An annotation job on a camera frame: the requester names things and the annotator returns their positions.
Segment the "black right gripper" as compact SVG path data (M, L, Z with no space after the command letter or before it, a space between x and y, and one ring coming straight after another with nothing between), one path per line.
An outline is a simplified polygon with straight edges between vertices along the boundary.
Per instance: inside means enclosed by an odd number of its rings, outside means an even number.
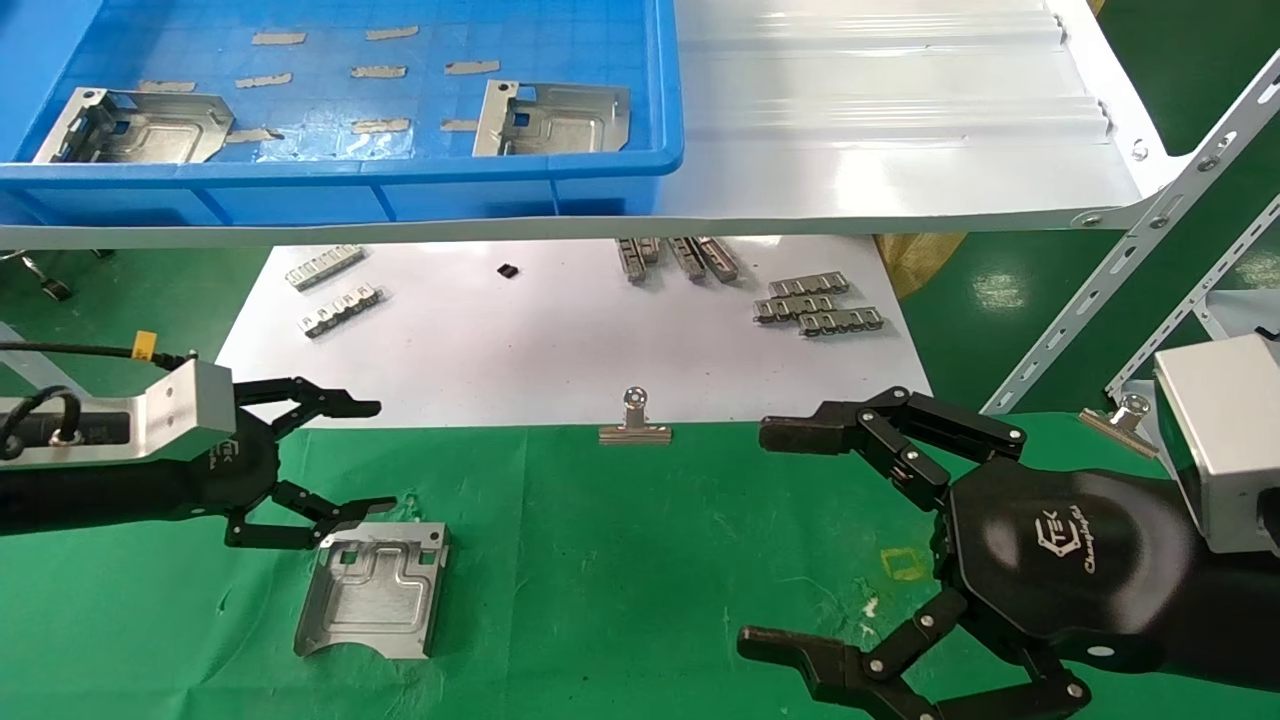
M744 626L741 657L792 667L814 701L873 719L1069 719L1091 702L1091 688L1056 657L1112 673L1165 665L1178 596L1204 555L1170 482L993 460L1019 460L1024 432L904 387L824 401L810 416L767 416L759 428L769 452L856 454L918 509L937 512L951 475L919 439L987 462L947 497L948 577L969 603L956 589L941 591L870 651ZM964 618L997 655L1018 656L1028 679L929 701L904 674Z

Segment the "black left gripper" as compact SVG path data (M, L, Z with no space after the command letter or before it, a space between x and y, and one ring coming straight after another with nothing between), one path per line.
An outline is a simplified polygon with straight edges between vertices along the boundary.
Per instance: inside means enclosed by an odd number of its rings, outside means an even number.
M236 382L241 407L293 402L270 421L239 416L236 433L197 454L186 469L186 516L227 515L224 544L241 550L315 550L335 532L358 527L371 514L394 509L397 498L357 498L333 503L302 487L279 480L276 441L317 416L364 419L381 411L379 401L353 398L346 389L325 389L301 377ZM250 510L266 497L311 521L310 527L253 524Z

